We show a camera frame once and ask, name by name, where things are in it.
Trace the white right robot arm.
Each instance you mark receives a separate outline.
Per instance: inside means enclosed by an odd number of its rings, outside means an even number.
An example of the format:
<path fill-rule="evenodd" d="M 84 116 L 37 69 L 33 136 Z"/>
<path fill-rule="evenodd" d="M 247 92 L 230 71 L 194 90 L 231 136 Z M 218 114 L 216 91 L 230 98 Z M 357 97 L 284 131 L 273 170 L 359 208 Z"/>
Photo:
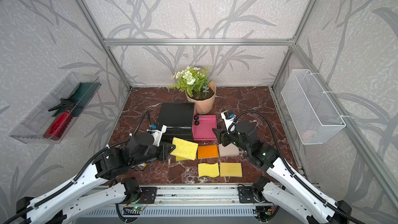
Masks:
<path fill-rule="evenodd" d="M 274 146 L 261 141 L 255 127 L 249 121 L 239 121 L 242 115 L 235 115 L 232 111 L 221 113 L 226 129 L 212 130 L 219 144 L 235 145 L 254 167 L 283 185 L 279 188 L 262 176 L 252 184 L 254 199 L 259 203 L 273 203 L 304 224 L 359 224 L 360 220 L 352 217 L 348 203 L 324 194 L 287 162 L 270 121 L 263 114 L 258 115 L 266 122 Z"/>

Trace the yellow square cellulose sponge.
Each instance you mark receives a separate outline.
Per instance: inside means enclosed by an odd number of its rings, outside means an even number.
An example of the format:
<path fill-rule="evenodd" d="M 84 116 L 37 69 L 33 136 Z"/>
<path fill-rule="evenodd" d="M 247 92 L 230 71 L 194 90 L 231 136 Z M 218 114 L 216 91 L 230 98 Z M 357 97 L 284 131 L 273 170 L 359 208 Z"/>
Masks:
<path fill-rule="evenodd" d="M 197 143 L 179 138 L 173 138 L 172 144 L 175 145 L 175 149 L 171 152 L 172 156 L 177 156 L 188 160 L 196 159 L 199 146 Z"/>

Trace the orange white sponge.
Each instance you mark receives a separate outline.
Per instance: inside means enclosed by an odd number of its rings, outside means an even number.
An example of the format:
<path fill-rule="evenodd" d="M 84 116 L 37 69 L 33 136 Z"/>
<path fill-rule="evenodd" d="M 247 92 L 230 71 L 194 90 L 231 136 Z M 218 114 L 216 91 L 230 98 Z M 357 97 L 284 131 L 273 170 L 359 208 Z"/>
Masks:
<path fill-rule="evenodd" d="M 219 144 L 218 150 L 220 157 L 235 157 L 239 155 L 239 149 L 234 144 L 229 144 L 227 146 Z"/>

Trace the black mini drawer cabinet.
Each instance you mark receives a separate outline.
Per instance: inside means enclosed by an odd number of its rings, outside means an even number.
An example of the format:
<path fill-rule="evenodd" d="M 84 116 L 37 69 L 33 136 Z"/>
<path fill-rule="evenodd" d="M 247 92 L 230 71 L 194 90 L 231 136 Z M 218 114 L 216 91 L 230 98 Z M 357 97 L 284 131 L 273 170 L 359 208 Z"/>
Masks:
<path fill-rule="evenodd" d="M 194 123 L 195 104 L 166 102 L 162 103 L 158 123 L 167 126 L 161 141 L 172 142 L 173 138 L 193 141 L 192 126 Z"/>

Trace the pale yellow sponge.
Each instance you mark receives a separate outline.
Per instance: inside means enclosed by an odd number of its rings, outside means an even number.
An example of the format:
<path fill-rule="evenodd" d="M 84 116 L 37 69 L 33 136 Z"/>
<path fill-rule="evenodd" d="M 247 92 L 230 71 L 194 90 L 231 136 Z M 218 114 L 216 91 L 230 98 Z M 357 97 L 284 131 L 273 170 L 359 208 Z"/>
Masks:
<path fill-rule="evenodd" d="M 242 177 L 243 171 L 241 163 L 220 163 L 221 177 Z"/>

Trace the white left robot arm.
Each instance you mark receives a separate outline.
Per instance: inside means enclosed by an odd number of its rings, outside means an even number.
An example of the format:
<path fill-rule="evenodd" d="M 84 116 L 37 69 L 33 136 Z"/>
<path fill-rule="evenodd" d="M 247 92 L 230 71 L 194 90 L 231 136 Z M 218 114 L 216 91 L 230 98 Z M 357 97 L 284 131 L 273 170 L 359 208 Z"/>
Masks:
<path fill-rule="evenodd" d="M 135 166 L 164 161 L 176 148 L 162 142 L 168 127 L 153 124 L 145 133 L 132 133 L 123 142 L 107 146 L 93 155 L 76 176 L 36 198 L 17 202 L 16 214 L 24 224 L 66 224 L 77 217 L 109 204 L 129 204 L 143 193 L 136 179 L 118 182 L 117 177 Z"/>

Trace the wavy yellow green sponge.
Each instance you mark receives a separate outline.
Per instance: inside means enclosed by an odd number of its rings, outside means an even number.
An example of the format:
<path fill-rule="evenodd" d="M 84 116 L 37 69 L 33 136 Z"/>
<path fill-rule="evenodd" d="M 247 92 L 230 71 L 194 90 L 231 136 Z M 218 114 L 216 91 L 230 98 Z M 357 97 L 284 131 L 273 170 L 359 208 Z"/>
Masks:
<path fill-rule="evenodd" d="M 219 165 L 217 163 L 208 164 L 200 163 L 198 164 L 198 177 L 211 177 L 215 178 L 220 176 Z"/>

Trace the bright yellow sponge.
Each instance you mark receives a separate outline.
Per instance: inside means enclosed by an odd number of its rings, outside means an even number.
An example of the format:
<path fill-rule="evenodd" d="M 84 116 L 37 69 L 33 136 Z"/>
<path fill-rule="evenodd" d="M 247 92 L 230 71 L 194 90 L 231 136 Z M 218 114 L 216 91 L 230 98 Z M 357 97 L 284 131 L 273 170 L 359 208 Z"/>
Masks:
<path fill-rule="evenodd" d="M 186 161 L 186 160 L 188 160 L 187 158 L 183 158 L 183 157 L 179 157 L 179 156 L 176 156 L 175 159 L 176 159 L 176 161 Z"/>

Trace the pink bottom drawer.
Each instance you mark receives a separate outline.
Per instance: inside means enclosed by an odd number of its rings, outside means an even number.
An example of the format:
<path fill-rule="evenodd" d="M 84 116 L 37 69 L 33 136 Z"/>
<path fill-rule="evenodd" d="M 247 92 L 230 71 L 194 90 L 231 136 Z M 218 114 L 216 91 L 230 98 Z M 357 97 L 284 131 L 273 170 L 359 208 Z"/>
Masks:
<path fill-rule="evenodd" d="M 195 115 L 192 126 L 193 140 L 215 141 L 217 138 L 212 131 L 213 128 L 217 128 L 215 115 Z"/>

